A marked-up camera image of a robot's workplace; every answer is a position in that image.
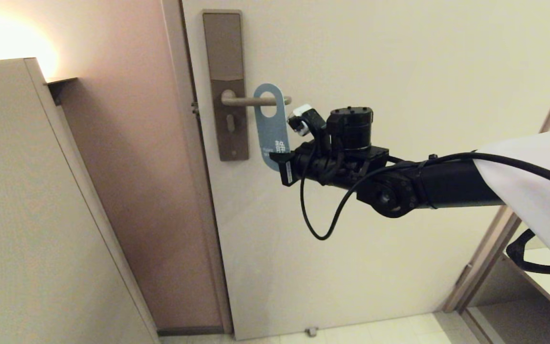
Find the door handle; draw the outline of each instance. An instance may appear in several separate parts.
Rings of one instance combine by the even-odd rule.
[[[277,106],[277,103],[275,102],[275,98],[244,98],[244,97],[237,97],[235,94],[235,91],[231,89],[226,89],[222,92],[222,96],[220,97],[220,100],[222,101],[222,104],[226,105],[227,107],[275,107]],[[292,98],[285,96],[284,97],[284,104],[288,105],[292,103]]]

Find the pink wall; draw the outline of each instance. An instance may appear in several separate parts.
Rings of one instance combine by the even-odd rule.
[[[0,0],[0,14],[47,37],[56,76],[80,78],[63,107],[157,327],[222,326],[207,184],[190,159],[201,152],[182,119],[192,114],[180,111],[161,2]]]

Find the white cover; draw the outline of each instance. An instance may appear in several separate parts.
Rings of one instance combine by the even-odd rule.
[[[478,152],[503,155],[550,170],[550,131],[490,144]],[[499,163],[474,162],[487,185],[550,248],[550,181]]]

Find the tile floor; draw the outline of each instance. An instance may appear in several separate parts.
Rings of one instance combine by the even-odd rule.
[[[162,344],[479,344],[457,313],[429,313],[382,322],[235,342],[225,335],[162,337]]]

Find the chinese character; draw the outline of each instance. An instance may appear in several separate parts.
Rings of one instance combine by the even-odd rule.
[[[275,151],[277,153],[285,153],[286,152],[286,145],[283,141],[277,141],[275,140]]]

